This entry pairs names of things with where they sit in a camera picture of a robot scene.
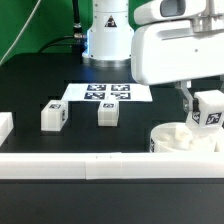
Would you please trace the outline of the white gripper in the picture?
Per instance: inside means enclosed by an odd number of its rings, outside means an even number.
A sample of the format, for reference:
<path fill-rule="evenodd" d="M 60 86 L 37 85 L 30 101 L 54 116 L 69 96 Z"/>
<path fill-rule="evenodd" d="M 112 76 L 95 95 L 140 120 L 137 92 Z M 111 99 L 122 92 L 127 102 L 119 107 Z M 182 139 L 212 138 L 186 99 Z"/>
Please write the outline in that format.
<path fill-rule="evenodd" d="M 131 73 L 143 85 L 177 81 L 183 110 L 192 111 L 190 80 L 224 75 L 224 32 L 194 33 L 189 20 L 142 26 L 132 39 Z"/>

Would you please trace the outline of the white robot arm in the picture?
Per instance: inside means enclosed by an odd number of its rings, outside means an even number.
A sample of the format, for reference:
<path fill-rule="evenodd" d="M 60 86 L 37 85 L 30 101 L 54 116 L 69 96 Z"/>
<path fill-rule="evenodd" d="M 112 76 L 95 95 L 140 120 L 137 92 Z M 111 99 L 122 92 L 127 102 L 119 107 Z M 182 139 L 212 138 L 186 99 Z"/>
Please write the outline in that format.
<path fill-rule="evenodd" d="M 136 30 L 128 3 L 93 0 L 83 60 L 100 67 L 129 64 L 144 85 L 174 82 L 186 109 L 197 111 L 188 82 L 224 75 L 224 0 L 150 0 L 134 11 Z"/>

